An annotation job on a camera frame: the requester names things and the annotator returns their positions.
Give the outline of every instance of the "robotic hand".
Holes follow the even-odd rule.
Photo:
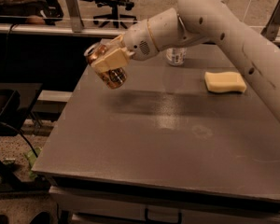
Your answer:
[[[121,67],[130,59],[144,61],[162,50],[207,40],[220,47],[280,121],[280,48],[240,22],[222,0],[178,0],[178,13],[170,8],[141,21],[100,47],[95,59],[94,47],[85,55],[104,82],[116,77],[123,82]]]

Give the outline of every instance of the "copper can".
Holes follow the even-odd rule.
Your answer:
[[[84,56],[86,57],[86,61],[88,65],[91,65],[98,58],[104,56],[107,51],[108,51],[107,46],[99,42],[90,46],[84,52]],[[102,73],[95,71],[95,73],[104,82],[104,84],[106,84],[106,86],[110,89],[119,88],[127,79],[127,74],[122,68],[117,68]]]

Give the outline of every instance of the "tabletop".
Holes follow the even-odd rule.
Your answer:
[[[137,187],[280,200],[280,124],[247,85],[215,94],[204,73],[236,71],[214,45],[126,67],[110,90],[88,67],[33,170]]]

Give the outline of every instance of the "sponge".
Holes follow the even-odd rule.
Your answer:
[[[246,90],[246,84],[241,74],[237,72],[205,72],[204,79],[207,89],[211,92],[223,93],[238,91],[244,93]]]

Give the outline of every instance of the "desk drawer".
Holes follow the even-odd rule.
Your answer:
[[[73,223],[105,224],[279,224],[280,214],[225,210],[215,206],[183,209],[165,200],[122,201],[121,194],[51,187],[49,193],[62,210],[74,213]]]

